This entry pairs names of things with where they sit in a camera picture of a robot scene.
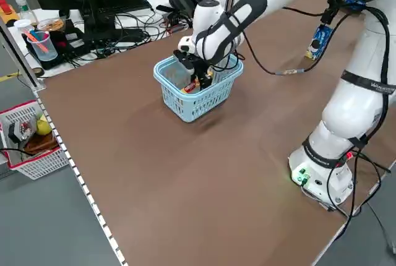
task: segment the gray floor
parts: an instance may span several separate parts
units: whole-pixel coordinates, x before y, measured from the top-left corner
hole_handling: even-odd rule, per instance
[[[0,59],[0,75],[15,72],[3,48]],[[31,99],[32,93],[17,79],[0,83],[0,110]],[[394,240],[395,195],[396,175],[393,175],[385,179],[384,187],[372,201]],[[0,236],[1,265],[119,266],[70,167],[37,181],[19,173],[1,180]],[[367,207],[318,263],[318,266],[333,265],[396,265]]]
[[[396,174],[387,176],[370,202],[382,224],[396,242]],[[317,266],[396,266],[396,255],[389,254],[381,227],[369,207],[353,219],[346,234],[324,254]]]
[[[120,265],[70,167],[3,179],[0,207],[1,265]]]

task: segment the brown table surface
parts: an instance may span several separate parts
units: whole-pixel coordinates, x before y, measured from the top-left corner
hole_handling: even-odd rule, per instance
[[[294,5],[320,12],[325,0]],[[268,69],[296,67],[318,18],[278,11],[248,37]],[[247,46],[229,99],[192,124],[164,104],[153,67],[180,35],[46,80],[40,92],[129,265],[309,265],[343,223],[303,196],[287,158],[321,119],[362,30],[347,20],[314,71],[265,74]],[[396,155],[395,115],[368,153]],[[358,197],[375,181],[359,168]]]

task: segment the cup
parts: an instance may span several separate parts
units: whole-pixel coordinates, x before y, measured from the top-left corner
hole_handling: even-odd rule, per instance
[[[18,31],[21,34],[34,30],[34,27],[32,26],[32,22],[28,19],[17,20],[16,22],[14,22],[14,27],[17,27]]]
[[[47,62],[55,59],[58,56],[54,45],[52,44],[49,32],[35,32],[34,37],[37,41],[32,40],[31,36],[28,36],[27,42],[29,42],[36,52],[36,55],[40,61]]]

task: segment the white desk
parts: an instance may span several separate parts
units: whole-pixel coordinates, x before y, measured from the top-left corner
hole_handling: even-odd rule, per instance
[[[158,5],[165,5],[165,6],[169,6],[169,0],[147,0],[153,7],[153,9],[155,9]],[[219,1],[223,6],[225,5],[225,0],[217,0]],[[51,19],[54,17],[58,16],[58,11],[45,11],[43,9],[36,9],[34,10],[37,16],[38,20],[45,20],[45,19]],[[139,15],[139,19],[143,22],[146,22],[150,17],[152,17],[150,19],[149,22],[156,22],[158,20],[161,19],[161,12],[156,12],[156,14],[154,16],[152,16],[152,12],[150,11],[145,11],[143,13],[143,16],[140,16],[140,14],[136,14],[135,15]],[[79,11],[77,10],[72,10],[71,11],[71,20],[74,22],[74,25],[81,29],[82,31],[84,31],[84,22],[79,14]],[[128,27],[143,27],[142,23],[138,23],[139,25],[137,25],[137,22],[135,19],[132,18],[128,18],[128,17],[119,17],[121,24],[123,25],[123,27],[128,28]],[[155,25],[156,27],[160,28],[161,31],[165,31],[165,29],[161,28],[159,26],[160,22],[158,23],[158,25]],[[26,48],[26,44],[24,42],[24,40],[22,39],[22,36],[19,34],[19,32],[16,30],[15,27],[11,27],[9,28],[12,36],[14,37],[14,39],[16,40],[19,48],[21,49],[21,51],[23,52],[23,54],[26,54],[26,60],[28,61],[28,63],[31,65],[31,67],[40,67],[40,64],[35,60],[35,58],[31,55],[28,54],[28,49]],[[157,30],[155,28],[148,28],[147,31],[149,32],[149,34],[156,36],[157,34]],[[94,54],[88,54],[83,56],[84,59],[92,59],[94,60],[96,57]],[[75,60],[78,64],[80,64],[81,66],[84,64],[89,63],[88,61],[78,61]],[[61,65],[58,65],[50,70],[47,70],[45,72],[45,77],[51,77],[66,71],[69,71],[71,69],[74,69],[74,66],[72,66],[69,63],[64,63]]]

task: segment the red and white basket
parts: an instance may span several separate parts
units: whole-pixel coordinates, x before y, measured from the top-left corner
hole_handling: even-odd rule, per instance
[[[0,112],[0,135],[4,148],[18,147],[8,138],[8,128],[11,123],[27,122],[32,116],[39,117],[42,113],[40,105],[35,100]],[[16,151],[5,151],[4,155],[8,159],[8,167],[11,170],[17,170],[30,179],[38,179],[69,163],[60,147],[24,161],[21,160],[20,153]]]

